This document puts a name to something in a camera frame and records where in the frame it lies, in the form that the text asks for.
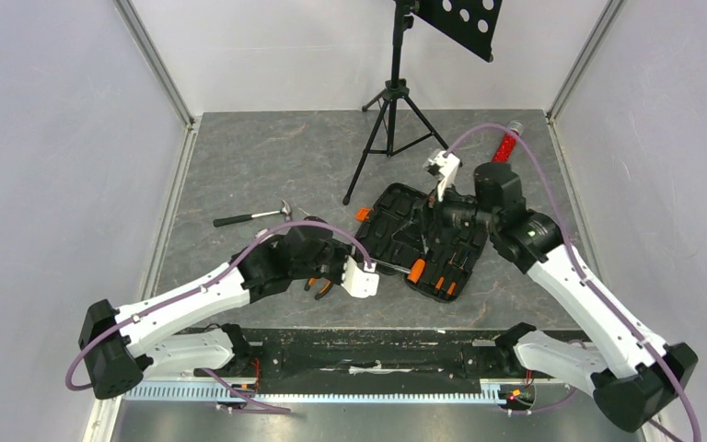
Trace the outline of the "large orange-handled screwdriver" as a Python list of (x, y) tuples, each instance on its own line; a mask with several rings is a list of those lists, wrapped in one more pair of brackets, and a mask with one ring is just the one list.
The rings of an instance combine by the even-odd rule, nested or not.
[(403, 273), (406, 277), (406, 280), (413, 285), (419, 284), (419, 281), (423, 275), (423, 271), (426, 266), (426, 261), (423, 259), (416, 260), (410, 268), (376, 259), (374, 259), (374, 262), (379, 268), (390, 269), (398, 273)]

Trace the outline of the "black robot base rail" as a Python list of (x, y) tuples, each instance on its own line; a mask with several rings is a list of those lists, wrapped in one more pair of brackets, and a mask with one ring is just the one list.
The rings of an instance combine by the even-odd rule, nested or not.
[(473, 393), (483, 379), (526, 371), (495, 344), (498, 331), (256, 329), (243, 331), (267, 394)]

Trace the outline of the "claw hammer black handle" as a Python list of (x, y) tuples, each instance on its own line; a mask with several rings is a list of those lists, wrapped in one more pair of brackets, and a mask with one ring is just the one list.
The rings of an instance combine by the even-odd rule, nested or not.
[(281, 201), (282, 205), (278, 210), (272, 210), (272, 211), (267, 211), (267, 212), (260, 212), (260, 213), (254, 213), (254, 214), (244, 214), (244, 215), (233, 215), (229, 217), (222, 217), (222, 218), (216, 218), (213, 220), (213, 227), (219, 228), (219, 227), (225, 227), (225, 226), (232, 226), (235, 224), (240, 224), (244, 222), (249, 222), (253, 219), (257, 218), (262, 218), (262, 217), (267, 217), (267, 216), (276, 216), (280, 215), (284, 219), (291, 220), (292, 219), (292, 207), (290, 203), (288, 203), (286, 200)]

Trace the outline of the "black plastic tool case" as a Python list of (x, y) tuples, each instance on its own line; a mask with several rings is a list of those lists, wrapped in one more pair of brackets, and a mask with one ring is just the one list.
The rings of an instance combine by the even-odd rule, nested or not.
[[(453, 302), (461, 295), (472, 276), (489, 233), (462, 231), (443, 242), (429, 240), (429, 196), (402, 183), (390, 184), (369, 208), (358, 210), (355, 238), (376, 260), (410, 268), (418, 259), (426, 261), (418, 285), (406, 280), (403, 273), (379, 268), (383, 274), (400, 274), (407, 286), (437, 302)], [(445, 278), (440, 290), (438, 279)], [(454, 295), (446, 294), (456, 282)]]

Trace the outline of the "orange-handled pliers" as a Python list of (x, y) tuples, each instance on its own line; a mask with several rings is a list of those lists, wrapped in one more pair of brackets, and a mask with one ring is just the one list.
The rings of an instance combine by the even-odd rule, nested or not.
[(306, 292), (313, 291), (314, 299), (321, 300), (331, 291), (333, 286), (334, 283), (326, 278), (308, 278), (303, 289)]

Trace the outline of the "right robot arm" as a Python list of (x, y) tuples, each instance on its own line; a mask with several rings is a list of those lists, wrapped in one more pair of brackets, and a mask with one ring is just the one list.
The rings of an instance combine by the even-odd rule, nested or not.
[(499, 336), (497, 368), (557, 378), (590, 396), (619, 429), (633, 433), (673, 400), (685, 397), (699, 357), (687, 343), (668, 343), (640, 322), (591, 272), (550, 216), (527, 208), (510, 165), (486, 162), (473, 172), (475, 193), (459, 195), (456, 157), (425, 163), (436, 180), (435, 217), (445, 226), (489, 236), (498, 254), (548, 292), (581, 327), (593, 349), (561, 342), (525, 322)]

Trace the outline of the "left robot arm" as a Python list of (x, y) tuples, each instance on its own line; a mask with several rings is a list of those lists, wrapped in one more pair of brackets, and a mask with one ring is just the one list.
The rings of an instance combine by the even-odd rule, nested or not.
[(252, 352), (238, 327), (190, 335), (183, 330), (282, 294), (295, 280), (326, 279), (352, 297), (370, 297), (377, 291), (374, 270), (358, 239), (317, 218), (267, 229), (228, 261), (162, 295), (120, 307), (108, 299), (91, 304), (65, 386), (107, 400), (174, 371), (243, 375)]

